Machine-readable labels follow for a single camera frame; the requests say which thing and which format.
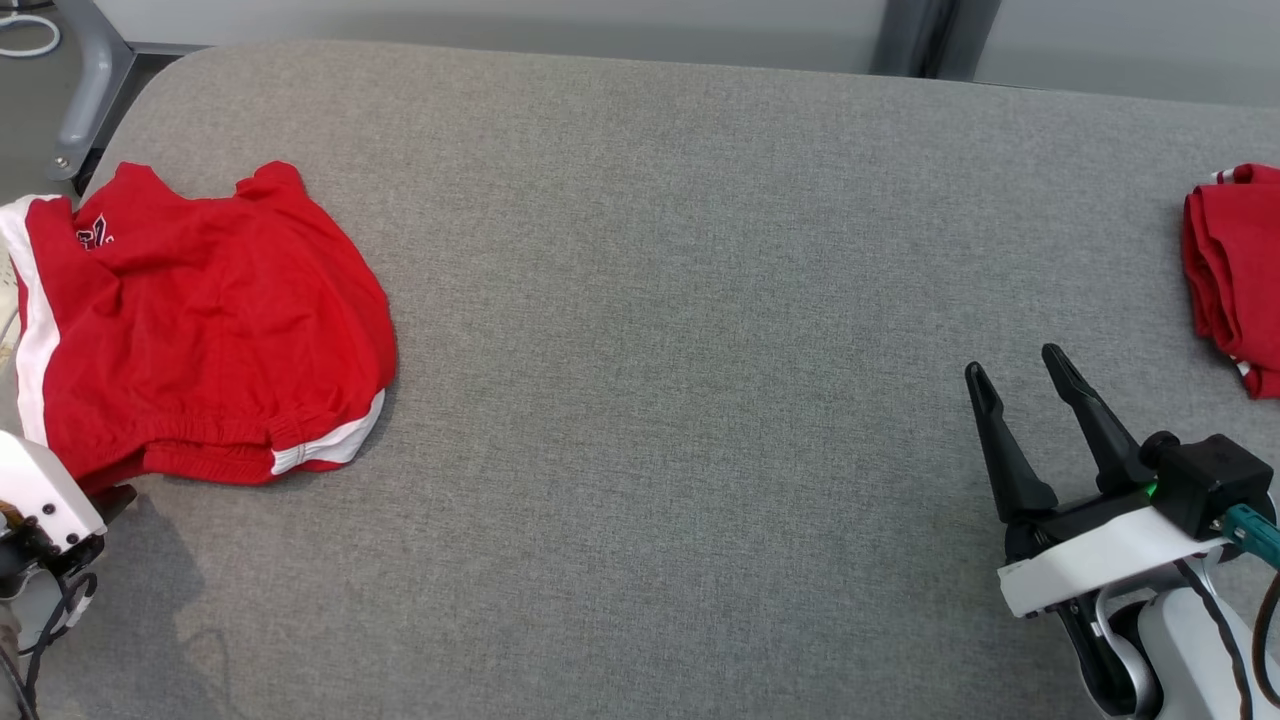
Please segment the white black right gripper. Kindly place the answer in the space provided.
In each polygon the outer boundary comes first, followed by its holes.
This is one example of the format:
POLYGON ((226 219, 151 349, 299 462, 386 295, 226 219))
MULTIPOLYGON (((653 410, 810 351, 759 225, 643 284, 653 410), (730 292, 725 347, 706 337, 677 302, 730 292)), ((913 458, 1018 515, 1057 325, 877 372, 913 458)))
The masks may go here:
POLYGON ((1140 461, 1140 446, 1128 428, 1060 346, 1046 343, 1041 356, 1085 437, 1097 489, 1116 496, 1057 507, 1056 493, 1038 478, 1004 420, 1004 401, 984 368, 978 361, 966 365, 989 487, 1006 524, 1006 564, 997 574, 1009 611, 1027 618, 1225 546, 1219 533, 1196 539, 1152 506, 1156 475, 1140 461))

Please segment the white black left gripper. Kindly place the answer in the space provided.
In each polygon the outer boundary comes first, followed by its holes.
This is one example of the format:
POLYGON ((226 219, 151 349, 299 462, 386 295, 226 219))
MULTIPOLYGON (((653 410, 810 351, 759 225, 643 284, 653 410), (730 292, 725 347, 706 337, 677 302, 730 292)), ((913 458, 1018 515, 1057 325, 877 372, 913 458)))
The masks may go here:
POLYGON ((42 568, 68 577, 102 550, 108 524, 45 446, 0 430, 0 600, 42 568))

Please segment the red shorts with white trim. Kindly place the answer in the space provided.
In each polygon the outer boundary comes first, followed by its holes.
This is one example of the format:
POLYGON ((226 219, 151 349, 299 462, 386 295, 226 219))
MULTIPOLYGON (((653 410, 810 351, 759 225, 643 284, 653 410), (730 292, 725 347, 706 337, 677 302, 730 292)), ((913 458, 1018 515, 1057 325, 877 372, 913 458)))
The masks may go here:
POLYGON ((0 247, 18 283, 20 432, 88 492, 328 471, 378 424, 389 300, 288 163, 211 199, 123 163, 82 204, 1 205, 0 247))

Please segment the red garment with white collar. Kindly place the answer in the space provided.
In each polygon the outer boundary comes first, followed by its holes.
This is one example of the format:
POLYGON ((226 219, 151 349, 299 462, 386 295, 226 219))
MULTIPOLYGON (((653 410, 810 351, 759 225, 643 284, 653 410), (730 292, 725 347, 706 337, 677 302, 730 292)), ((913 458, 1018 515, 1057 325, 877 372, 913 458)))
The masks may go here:
POLYGON ((1196 186, 1181 258, 1196 333, 1252 398, 1280 398, 1280 167, 1247 163, 1196 186))

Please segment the grey metal table leg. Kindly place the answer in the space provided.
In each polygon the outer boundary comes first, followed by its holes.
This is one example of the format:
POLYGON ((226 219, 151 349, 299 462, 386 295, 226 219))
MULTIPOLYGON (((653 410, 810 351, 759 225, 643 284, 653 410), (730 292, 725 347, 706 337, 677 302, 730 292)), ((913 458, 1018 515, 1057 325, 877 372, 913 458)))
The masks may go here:
POLYGON ((87 186, 100 159, 97 137, 134 64, 136 51, 122 37, 99 0, 52 0, 78 42, 79 79, 55 136, 47 177, 87 186))

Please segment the grey fabric covered table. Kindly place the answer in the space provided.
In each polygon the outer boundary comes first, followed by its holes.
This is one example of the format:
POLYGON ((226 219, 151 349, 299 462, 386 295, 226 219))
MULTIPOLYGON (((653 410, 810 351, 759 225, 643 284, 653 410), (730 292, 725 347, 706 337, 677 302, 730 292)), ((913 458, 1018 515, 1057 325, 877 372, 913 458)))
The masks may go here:
POLYGON ((963 379, 1094 488, 1041 360, 1280 469, 1192 325, 1194 184, 1280 109, 444 47, 216 47, 96 174, 300 168, 390 300, 339 471, 148 477, 42 720, 1101 720, 998 592, 963 379))

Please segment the grey partition post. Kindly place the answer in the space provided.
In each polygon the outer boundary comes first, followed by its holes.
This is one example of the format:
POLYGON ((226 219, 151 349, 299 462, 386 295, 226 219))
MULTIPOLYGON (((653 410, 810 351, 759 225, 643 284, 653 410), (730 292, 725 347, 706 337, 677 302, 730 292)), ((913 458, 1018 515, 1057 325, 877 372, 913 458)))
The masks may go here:
POLYGON ((1002 0, 884 0, 869 72, 970 82, 1002 0))

